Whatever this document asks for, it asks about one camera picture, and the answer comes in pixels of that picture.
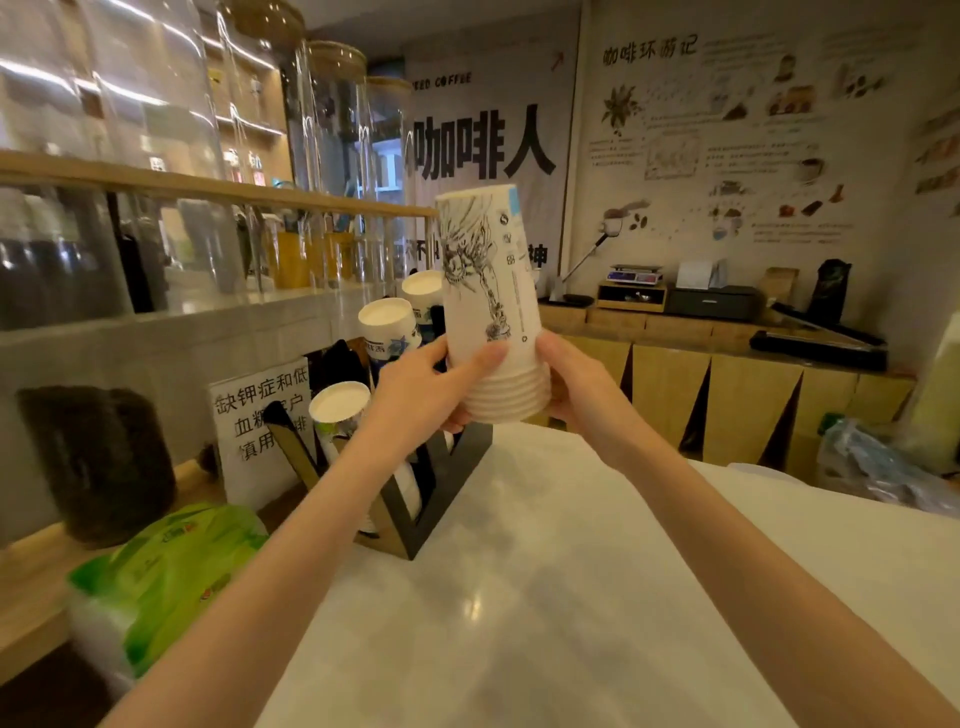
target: wooden lid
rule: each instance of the wooden lid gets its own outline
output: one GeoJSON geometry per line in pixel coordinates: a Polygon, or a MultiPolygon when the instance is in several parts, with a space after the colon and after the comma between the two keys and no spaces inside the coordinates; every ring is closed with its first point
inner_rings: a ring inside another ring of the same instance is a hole
{"type": "Polygon", "coordinates": [[[413,93],[414,90],[414,85],[409,81],[395,79],[391,76],[368,76],[367,83],[369,85],[392,86],[398,90],[409,91],[410,93],[413,93]]]}
{"type": "Polygon", "coordinates": [[[281,54],[295,51],[306,37],[302,13],[284,0],[220,0],[217,10],[237,33],[267,40],[281,54]]]}
{"type": "Polygon", "coordinates": [[[311,40],[306,44],[310,70],[317,78],[339,78],[364,83],[367,57],[352,46],[335,40],[311,40]]]}

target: hand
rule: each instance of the hand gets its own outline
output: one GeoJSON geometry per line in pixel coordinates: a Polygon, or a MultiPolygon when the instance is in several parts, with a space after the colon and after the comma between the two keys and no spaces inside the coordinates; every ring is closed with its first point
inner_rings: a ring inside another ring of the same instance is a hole
{"type": "Polygon", "coordinates": [[[389,447],[399,459],[441,427],[461,431],[470,422],[461,402],[474,384],[500,365],[509,348],[506,342],[489,343],[469,362],[445,374],[433,365],[446,356],[446,336],[406,352],[380,370],[380,383],[355,438],[371,438],[378,449],[389,447]]]}
{"type": "Polygon", "coordinates": [[[621,472],[636,460],[637,438],[652,430],[596,359],[544,330],[537,353],[550,365],[553,396],[547,414],[580,434],[611,468],[621,472]]]}

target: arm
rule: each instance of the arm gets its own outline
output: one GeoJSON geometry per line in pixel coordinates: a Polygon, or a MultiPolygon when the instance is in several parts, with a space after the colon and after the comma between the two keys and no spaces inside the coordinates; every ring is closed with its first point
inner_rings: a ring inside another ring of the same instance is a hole
{"type": "Polygon", "coordinates": [[[548,331],[537,345],[557,379],[552,414],[634,484],[802,728],[960,726],[942,694],[637,415],[599,362],[548,331]]]}
{"type": "Polygon", "coordinates": [[[444,421],[453,431],[462,428],[468,419],[460,400],[505,352],[488,345],[468,364],[438,375],[432,366],[446,354],[441,337],[385,367],[360,429],[330,470],[102,726],[252,726],[376,494],[444,421]]]}

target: forearm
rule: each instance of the forearm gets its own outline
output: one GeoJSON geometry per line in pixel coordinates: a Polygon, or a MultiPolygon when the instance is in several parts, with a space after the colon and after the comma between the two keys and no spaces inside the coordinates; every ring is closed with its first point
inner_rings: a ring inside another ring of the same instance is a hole
{"type": "Polygon", "coordinates": [[[625,474],[800,726],[960,725],[872,627],[652,430],[641,435],[625,474]]]}
{"type": "Polygon", "coordinates": [[[399,457],[352,442],[236,580],[154,665],[107,728],[253,725],[399,457]]]}

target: lamp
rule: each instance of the lamp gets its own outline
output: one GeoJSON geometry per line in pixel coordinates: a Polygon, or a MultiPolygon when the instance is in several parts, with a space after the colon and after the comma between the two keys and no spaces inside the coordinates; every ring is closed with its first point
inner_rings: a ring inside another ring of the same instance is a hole
{"type": "Polygon", "coordinates": [[[626,217],[627,214],[628,212],[624,208],[612,208],[603,213],[603,233],[600,235],[599,239],[593,243],[593,247],[587,251],[587,254],[580,258],[580,261],[573,266],[570,272],[554,284],[553,290],[550,291],[551,303],[569,303],[570,305],[575,305],[580,308],[586,308],[589,305],[593,305],[592,296],[580,296],[577,294],[566,293],[566,282],[570,280],[570,277],[577,272],[577,269],[580,268],[580,266],[587,262],[587,258],[597,252],[597,249],[604,244],[604,241],[606,241],[607,238],[616,237],[620,234],[620,231],[623,230],[623,218],[626,217]]]}

